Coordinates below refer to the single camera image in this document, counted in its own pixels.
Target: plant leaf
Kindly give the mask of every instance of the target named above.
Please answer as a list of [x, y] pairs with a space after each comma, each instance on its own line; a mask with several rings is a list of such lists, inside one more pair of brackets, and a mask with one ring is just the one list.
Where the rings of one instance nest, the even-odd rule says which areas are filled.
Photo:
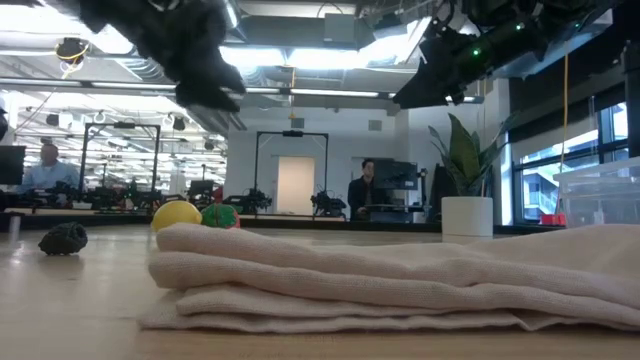
[[474, 180], [480, 174], [476, 146], [460, 120], [452, 114], [449, 114], [449, 118], [451, 119], [451, 145], [449, 146], [451, 161], [468, 181]]
[[436, 138], [436, 140], [438, 140], [440, 142], [440, 147], [442, 149], [441, 152], [444, 152], [447, 156], [449, 156], [449, 149], [447, 149], [447, 146], [444, 144], [444, 141], [442, 141], [442, 138], [440, 137], [440, 134], [438, 134], [438, 130], [436, 130], [433, 127], [429, 126], [429, 132], [431, 133], [432, 137]]
[[488, 148], [484, 149], [484, 151], [480, 153], [480, 172], [483, 172], [483, 170], [486, 170], [486, 167], [493, 164], [496, 158], [500, 156], [502, 149], [504, 149], [506, 145], [507, 144], [505, 143], [498, 147], [498, 140], [496, 140], [491, 143]]
[[471, 140], [473, 140], [473, 145], [476, 146], [476, 153], [480, 154], [480, 135], [478, 135], [477, 131], [471, 134]]
[[433, 141], [431, 142], [433, 144], [433, 147], [438, 149], [438, 151], [440, 152], [441, 156], [446, 156], [446, 154], [444, 153], [444, 151], [442, 149], [440, 149], [440, 147], [438, 145], [436, 145], [436, 143], [434, 143]]
[[482, 196], [482, 183], [487, 179], [487, 171], [483, 172], [477, 179], [469, 183], [467, 187], [468, 196]]
[[442, 163], [451, 176], [451, 180], [453, 180], [453, 183], [456, 185], [458, 196], [467, 195], [467, 188], [469, 187], [469, 180], [467, 180], [467, 177], [464, 176], [462, 171], [458, 169], [458, 167], [453, 163], [453, 161], [451, 161], [450, 158], [442, 156]]

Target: white towel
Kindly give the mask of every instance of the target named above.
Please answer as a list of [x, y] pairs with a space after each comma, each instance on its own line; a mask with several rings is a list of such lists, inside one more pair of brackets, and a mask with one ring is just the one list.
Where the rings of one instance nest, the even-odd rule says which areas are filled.
[[140, 319], [143, 327], [295, 333], [595, 323], [640, 329], [640, 226], [467, 246], [309, 247], [179, 224], [162, 230], [157, 242], [152, 277], [186, 293], [161, 300]]

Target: metal frame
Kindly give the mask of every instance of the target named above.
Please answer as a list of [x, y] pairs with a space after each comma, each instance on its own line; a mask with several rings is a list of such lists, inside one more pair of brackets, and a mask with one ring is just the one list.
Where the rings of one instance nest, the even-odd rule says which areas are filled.
[[98, 124], [98, 123], [87, 123], [84, 125], [84, 140], [82, 143], [82, 160], [80, 162], [80, 183], [78, 184], [78, 190], [82, 192], [84, 189], [84, 172], [87, 162], [87, 146], [89, 145], [89, 141], [93, 139], [89, 134], [89, 129], [92, 127], [112, 127], [112, 128], [127, 128], [127, 129], [135, 129], [136, 127], [140, 128], [153, 128], [156, 129], [156, 139], [155, 139], [155, 152], [153, 157], [153, 179], [151, 180], [151, 191], [155, 191], [156, 189], [156, 177], [158, 176], [158, 152], [160, 151], [160, 125], [138, 125], [132, 123], [112, 123], [112, 124]]
[[[255, 158], [255, 166], [253, 169], [253, 188], [258, 190], [258, 156], [260, 155], [260, 137], [262, 135], [282, 135], [283, 137], [292, 137], [287, 136], [287, 133], [291, 133], [288, 131], [258, 131], [256, 133], [256, 158]], [[327, 133], [305, 133], [305, 132], [295, 132], [303, 136], [322, 136], [325, 139], [325, 147], [324, 147], [324, 189], [327, 189], [327, 170], [329, 168], [329, 134]]]
[[[577, 151], [572, 151], [570, 153], [565, 154], [564, 160], [575, 160], [588, 156], [597, 155], [598, 162], [600, 164], [604, 164], [606, 162], [613, 161], [613, 156], [609, 156], [613, 154], [616, 150], [625, 149], [629, 146], [629, 139], [611, 141], [613, 139], [613, 132], [611, 129], [611, 114], [607, 114], [607, 110], [598, 111], [597, 120], [598, 120], [598, 145], [595, 149], [595, 153], [593, 149], [582, 149]], [[523, 211], [523, 192], [522, 192], [522, 173], [526, 169], [536, 168], [539, 166], [551, 165], [554, 163], [559, 163], [561, 160], [561, 155], [556, 155], [552, 157], [548, 157], [545, 159], [540, 159], [532, 162], [528, 162], [526, 164], [516, 164], [512, 162], [511, 166], [511, 181], [512, 181], [512, 197], [511, 197], [511, 205], [512, 205], [512, 216], [514, 219], [514, 224], [522, 225], [522, 224], [537, 224], [537, 221], [530, 221], [524, 218]]]
[[629, 131], [629, 157], [640, 156], [640, 41], [627, 44], [623, 52], [625, 95]]

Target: fluorescent light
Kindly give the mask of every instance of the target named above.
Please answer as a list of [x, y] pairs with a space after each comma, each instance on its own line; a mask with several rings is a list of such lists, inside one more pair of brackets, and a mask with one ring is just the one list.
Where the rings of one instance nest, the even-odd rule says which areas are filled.
[[247, 88], [247, 94], [280, 94], [278, 88]]
[[420, 44], [420, 40], [422, 40], [422, 34], [427, 30], [427, 26], [431, 23], [431, 16], [427, 16], [426, 18], [422, 18], [420, 20], [415, 20], [409, 25], [407, 25], [407, 30], [409, 32], [409, 38], [404, 45], [404, 48], [398, 52], [396, 57], [396, 64], [404, 63], [409, 60], [409, 57], [413, 53], [413, 50]]
[[241, 68], [284, 65], [282, 51], [276, 48], [221, 46], [220, 53], [224, 61]]
[[381, 62], [384, 60], [394, 61], [398, 54], [405, 48], [409, 39], [409, 34], [388, 36], [378, 39], [371, 44], [360, 49], [359, 55], [365, 64], [370, 62]]
[[48, 80], [48, 79], [21, 79], [21, 78], [0, 78], [2, 85], [24, 85], [24, 86], [57, 86], [75, 87], [82, 86], [79, 81], [69, 80]]
[[128, 54], [133, 50], [133, 44], [111, 25], [105, 26], [102, 31], [91, 36], [90, 40], [107, 54]]
[[228, 25], [231, 25], [231, 28], [235, 28], [236, 26], [238, 26], [238, 16], [236, 15], [236, 12], [229, 0], [225, 1], [225, 8], [227, 10], [227, 14], [229, 15], [229, 21], [231, 22], [231, 24]]
[[313, 90], [313, 89], [291, 89], [292, 95], [319, 95], [319, 96], [343, 96], [343, 97], [378, 97], [377, 92], [372, 91], [343, 91], [343, 90]]
[[355, 50], [296, 49], [287, 65], [300, 69], [331, 70], [362, 68], [367, 64]]
[[145, 83], [117, 83], [93, 81], [94, 87], [104, 87], [111, 89], [132, 89], [132, 90], [174, 90], [175, 85], [170, 84], [145, 84]]

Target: computer monitor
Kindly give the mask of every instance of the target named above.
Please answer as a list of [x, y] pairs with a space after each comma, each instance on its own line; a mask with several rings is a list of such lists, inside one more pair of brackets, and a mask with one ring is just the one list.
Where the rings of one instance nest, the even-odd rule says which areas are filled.
[[418, 166], [394, 160], [375, 160], [373, 187], [385, 190], [418, 190]]
[[215, 186], [215, 184], [216, 183], [213, 180], [192, 180], [191, 186], [189, 187], [189, 194], [210, 194], [213, 192], [213, 187]]
[[0, 146], [0, 185], [22, 185], [26, 146]]

